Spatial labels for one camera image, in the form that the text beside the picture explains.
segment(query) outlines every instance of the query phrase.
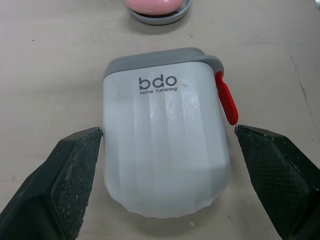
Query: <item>red latch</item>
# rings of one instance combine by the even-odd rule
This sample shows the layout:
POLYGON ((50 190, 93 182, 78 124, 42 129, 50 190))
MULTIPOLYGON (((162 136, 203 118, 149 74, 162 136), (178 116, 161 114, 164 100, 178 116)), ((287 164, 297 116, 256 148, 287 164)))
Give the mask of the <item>red latch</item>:
POLYGON ((238 110, 227 84, 224 83, 222 75, 222 71, 217 72, 215 75, 215 83, 216 88, 218 89, 219 99, 228 122, 231 125, 236 125, 239 119, 238 110))

